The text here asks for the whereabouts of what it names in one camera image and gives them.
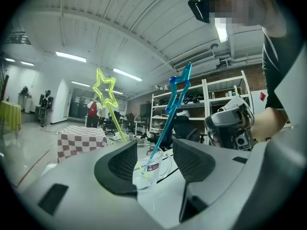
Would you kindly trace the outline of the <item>person's right forearm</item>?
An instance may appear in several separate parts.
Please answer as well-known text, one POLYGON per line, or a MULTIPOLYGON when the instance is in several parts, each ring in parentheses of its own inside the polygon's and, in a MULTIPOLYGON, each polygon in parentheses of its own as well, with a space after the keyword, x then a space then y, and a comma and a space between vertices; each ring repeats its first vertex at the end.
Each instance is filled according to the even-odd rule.
POLYGON ((271 138, 284 127, 288 120, 285 110, 271 107, 255 115, 254 118, 255 121, 250 131, 252 137, 256 140, 271 138))

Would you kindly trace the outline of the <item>clear glass cup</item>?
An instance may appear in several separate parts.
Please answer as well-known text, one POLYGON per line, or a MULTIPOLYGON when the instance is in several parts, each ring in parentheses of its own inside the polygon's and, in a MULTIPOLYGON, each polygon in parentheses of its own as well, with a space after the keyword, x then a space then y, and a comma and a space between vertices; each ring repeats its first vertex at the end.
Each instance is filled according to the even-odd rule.
POLYGON ((162 179, 165 179, 173 166, 172 156, 154 145, 137 145, 137 162, 133 170, 132 183, 138 193, 148 193, 162 179))

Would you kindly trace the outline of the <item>red backpack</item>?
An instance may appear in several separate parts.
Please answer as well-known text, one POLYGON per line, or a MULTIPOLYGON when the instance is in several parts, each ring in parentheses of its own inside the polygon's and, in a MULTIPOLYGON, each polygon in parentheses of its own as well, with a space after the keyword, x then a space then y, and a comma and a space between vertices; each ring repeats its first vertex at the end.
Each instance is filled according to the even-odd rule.
POLYGON ((96 116, 97 115, 97 102, 92 101, 88 104, 88 116, 96 116))

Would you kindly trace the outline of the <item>white shelf rack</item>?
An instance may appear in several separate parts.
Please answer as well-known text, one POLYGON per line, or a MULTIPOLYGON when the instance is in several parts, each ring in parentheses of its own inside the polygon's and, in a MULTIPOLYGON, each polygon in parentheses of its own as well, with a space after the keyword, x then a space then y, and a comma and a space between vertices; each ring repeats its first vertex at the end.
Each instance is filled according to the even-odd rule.
MULTIPOLYGON (((241 71, 234 77, 210 81, 201 80, 201 84, 192 84, 185 97, 191 99, 197 97, 196 101, 189 100, 182 104, 177 113, 188 111, 189 120, 198 127, 201 133, 206 130, 202 127, 206 117, 216 113, 220 107, 226 105, 235 95, 240 95, 249 105, 251 112, 254 112, 251 91, 244 71, 241 71)), ((149 136, 158 135, 162 132, 168 115, 165 114, 168 101, 171 97, 171 91, 166 93, 152 95, 152 110, 150 117, 149 136)))

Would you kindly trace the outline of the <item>yellow-green stool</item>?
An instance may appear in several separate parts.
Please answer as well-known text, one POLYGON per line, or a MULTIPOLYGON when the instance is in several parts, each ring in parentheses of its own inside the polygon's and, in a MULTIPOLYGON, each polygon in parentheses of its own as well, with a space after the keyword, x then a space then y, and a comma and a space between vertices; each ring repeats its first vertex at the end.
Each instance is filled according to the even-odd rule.
POLYGON ((4 118, 5 123, 8 125, 10 131, 21 130, 21 106, 1 101, 0 104, 0 117, 4 118))

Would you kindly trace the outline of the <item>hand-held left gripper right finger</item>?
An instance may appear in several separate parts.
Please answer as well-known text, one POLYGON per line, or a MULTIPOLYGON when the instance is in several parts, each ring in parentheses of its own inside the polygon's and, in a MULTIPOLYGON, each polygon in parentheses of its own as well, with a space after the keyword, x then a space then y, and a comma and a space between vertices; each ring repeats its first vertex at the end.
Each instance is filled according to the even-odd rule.
POLYGON ((187 183, 202 182, 215 169, 215 159, 205 146, 186 139, 173 140, 173 158, 187 183))

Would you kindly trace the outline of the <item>red white checkered cloth table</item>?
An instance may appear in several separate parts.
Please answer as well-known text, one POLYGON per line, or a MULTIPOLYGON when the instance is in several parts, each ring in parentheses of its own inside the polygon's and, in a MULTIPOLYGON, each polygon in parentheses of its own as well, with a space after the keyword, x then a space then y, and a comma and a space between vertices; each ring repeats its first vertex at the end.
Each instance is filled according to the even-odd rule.
POLYGON ((106 146, 107 138, 103 129, 68 126, 58 133, 57 163, 106 146))

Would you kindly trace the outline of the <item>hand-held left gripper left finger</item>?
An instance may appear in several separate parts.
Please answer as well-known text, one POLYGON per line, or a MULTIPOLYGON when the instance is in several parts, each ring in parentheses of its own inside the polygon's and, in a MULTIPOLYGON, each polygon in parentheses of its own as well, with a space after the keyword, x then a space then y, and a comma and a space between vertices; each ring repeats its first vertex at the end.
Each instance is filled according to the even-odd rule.
POLYGON ((97 181, 110 193, 117 196, 136 196, 137 187, 132 183, 138 161, 137 141, 101 157, 94 166, 97 181))

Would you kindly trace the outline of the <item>black office chair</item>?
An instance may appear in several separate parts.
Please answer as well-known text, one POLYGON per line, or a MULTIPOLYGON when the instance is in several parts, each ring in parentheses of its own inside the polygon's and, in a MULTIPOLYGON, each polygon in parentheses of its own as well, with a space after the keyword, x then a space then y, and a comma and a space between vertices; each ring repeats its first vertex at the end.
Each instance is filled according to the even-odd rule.
MULTIPOLYGON (((118 124, 120 125, 120 117, 121 117, 120 112, 115 111, 114 114, 115 114, 115 117, 116 117, 118 124)), ((115 133, 118 131, 117 128, 116 128, 116 125, 115 125, 115 123, 112 119, 112 116, 109 116, 109 119, 106 119, 104 121, 104 128, 105 128, 104 131, 105 131, 106 135, 112 134, 114 136, 115 133)))
POLYGON ((186 116, 175 116, 172 119, 172 140, 186 139, 194 142, 200 142, 201 132, 192 121, 186 116))

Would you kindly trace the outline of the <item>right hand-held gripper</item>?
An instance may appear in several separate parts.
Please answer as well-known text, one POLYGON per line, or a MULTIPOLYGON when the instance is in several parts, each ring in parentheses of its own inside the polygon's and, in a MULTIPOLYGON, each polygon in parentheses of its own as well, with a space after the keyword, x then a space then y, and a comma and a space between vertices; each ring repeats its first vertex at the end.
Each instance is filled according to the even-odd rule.
POLYGON ((254 121, 254 114, 248 104, 241 96, 236 95, 217 113, 205 118, 204 124, 212 144, 218 142, 222 148, 250 150, 255 145, 250 131, 254 121), (238 111, 245 112, 251 119, 248 128, 240 128, 238 111))

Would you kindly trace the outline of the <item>person's right hand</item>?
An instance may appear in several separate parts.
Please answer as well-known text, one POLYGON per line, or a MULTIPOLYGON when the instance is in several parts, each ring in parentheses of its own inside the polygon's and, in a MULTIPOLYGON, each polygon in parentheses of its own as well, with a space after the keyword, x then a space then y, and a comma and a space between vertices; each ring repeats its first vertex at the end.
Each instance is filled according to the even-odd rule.
POLYGON ((238 111, 237 113, 240 118, 240 128, 248 128, 251 124, 251 119, 249 118, 249 116, 243 111, 238 111))

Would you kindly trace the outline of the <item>blue star straw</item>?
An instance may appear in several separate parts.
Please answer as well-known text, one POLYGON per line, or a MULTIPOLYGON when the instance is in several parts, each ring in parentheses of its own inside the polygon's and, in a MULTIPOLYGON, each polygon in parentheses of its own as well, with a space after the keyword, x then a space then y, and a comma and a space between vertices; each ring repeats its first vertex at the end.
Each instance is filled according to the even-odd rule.
POLYGON ((170 78, 170 88, 171 88, 171 97, 169 99, 168 105, 165 109, 165 113, 168 115, 168 119, 166 120, 165 126, 163 128, 163 131, 155 145, 155 148, 150 155, 149 161, 147 162, 146 166, 149 165, 151 160, 153 159, 154 154, 156 153, 157 149, 159 148, 164 136, 166 135, 166 132, 171 124, 171 121, 175 115, 176 110, 181 106, 183 99, 185 97, 185 94, 187 93, 189 87, 190 87, 190 73, 191 73, 192 63, 189 62, 182 74, 179 77, 173 76, 170 78), (177 84, 178 83, 184 83, 185 87, 183 91, 181 92, 180 96, 177 98, 177 84))

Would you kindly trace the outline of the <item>ceiling air conditioner unit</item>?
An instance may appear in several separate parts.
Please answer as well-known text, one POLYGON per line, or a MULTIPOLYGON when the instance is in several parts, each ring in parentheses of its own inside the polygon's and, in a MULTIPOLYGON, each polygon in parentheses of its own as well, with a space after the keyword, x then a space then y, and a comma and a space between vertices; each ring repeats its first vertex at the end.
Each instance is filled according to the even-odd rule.
POLYGON ((173 67, 179 72, 182 71, 188 63, 191 63, 193 67, 200 66, 208 67, 208 69, 215 69, 216 66, 220 64, 220 59, 215 56, 212 50, 208 50, 176 62, 173 67))

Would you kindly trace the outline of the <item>yellow star straw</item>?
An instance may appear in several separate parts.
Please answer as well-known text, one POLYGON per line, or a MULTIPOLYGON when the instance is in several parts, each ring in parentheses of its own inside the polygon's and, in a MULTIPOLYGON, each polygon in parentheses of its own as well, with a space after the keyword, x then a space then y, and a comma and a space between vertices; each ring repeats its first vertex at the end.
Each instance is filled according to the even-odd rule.
POLYGON ((116 127, 116 129, 119 133, 121 140, 126 142, 127 141, 126 136, 124 135, 124 133, 123 133, 123 131, 122 131, 120 125, 119 125, 118 119, 116 118, 115 113, 112 109, 112 106, 118 107, 118 103, 117 103, 115 96, 113 94, 113 89, 114 89, 115 83, 116 83, 116 78, 114 78, 114 77, 106 78, 99 68, 96 69, 96 83, 93 85, 93 90, 98 95, 99 101, 100 101, 102 107, 108 108, 108 110, 111 114, 113 123, 114 123, 114 125, 115 125, 115 127, 116 127), (102 92, 99 90, 101 83, 108 84, 108 89, 107 89, 108 98, 104 98, 102 92))

